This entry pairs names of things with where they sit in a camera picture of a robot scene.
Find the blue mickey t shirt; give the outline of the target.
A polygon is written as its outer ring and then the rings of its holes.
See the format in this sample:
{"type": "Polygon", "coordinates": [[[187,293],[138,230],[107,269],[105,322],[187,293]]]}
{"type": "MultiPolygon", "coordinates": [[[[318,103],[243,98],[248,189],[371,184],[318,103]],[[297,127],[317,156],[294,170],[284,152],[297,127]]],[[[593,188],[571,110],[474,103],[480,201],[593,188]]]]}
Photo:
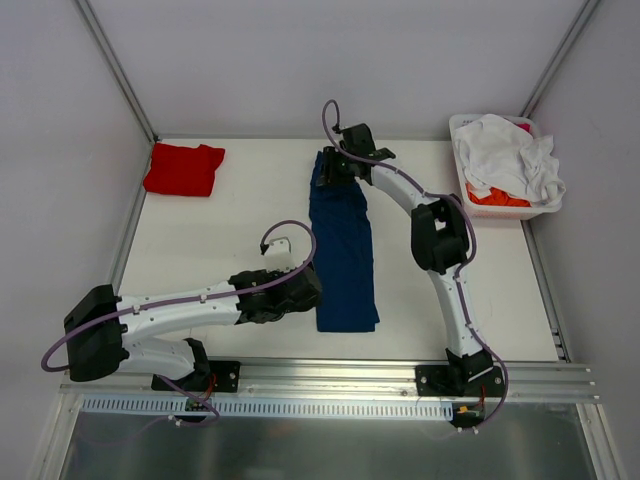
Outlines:
{"type": "Polygon", "coordinates": [[[371,333],[379,323],[374,294],[372,231],[360,186],[321,186],[323,155],[310,180],[309,219],[317,248],[313,264],[322,285],[317,330],[371,333]]]}

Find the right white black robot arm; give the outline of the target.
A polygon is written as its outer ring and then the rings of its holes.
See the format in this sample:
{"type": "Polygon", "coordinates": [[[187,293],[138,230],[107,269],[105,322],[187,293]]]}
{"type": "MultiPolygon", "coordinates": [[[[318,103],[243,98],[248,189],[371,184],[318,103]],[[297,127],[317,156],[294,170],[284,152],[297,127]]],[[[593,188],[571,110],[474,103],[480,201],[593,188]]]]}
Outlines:
{"type": "Polygon", "coordinates": [[[436,289],[447,338],[447,365],[428,374],[426,384],[446,396],[504,399],[508,371],[474,324],[465,268],[475,259],[477,239],[458,199],[425,190],[393,163],[392,151],[376,147],[366,124],[323,129],[330,145],[323,151],[318,184],[363,180],[410,218],[411,254],[436,289]]]}

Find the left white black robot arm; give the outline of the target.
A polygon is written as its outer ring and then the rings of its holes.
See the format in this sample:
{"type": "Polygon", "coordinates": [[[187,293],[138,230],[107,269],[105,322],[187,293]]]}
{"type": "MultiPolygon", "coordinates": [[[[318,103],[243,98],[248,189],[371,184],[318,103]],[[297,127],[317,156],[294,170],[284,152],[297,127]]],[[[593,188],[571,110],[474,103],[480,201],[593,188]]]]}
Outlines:
{"type": "Polygon", "coordinates": [[[322,286],[311,265],[299,273],[243,271],[183,295],[118,296],[112,285],[99,285],[64,319],[69,375],[74,382],[90,382],[117,372],[153,374],[194,391],[210,374],[205,347],[191,337],[171,340],[169,334],[276,322],[321,300],[322,286]]]}

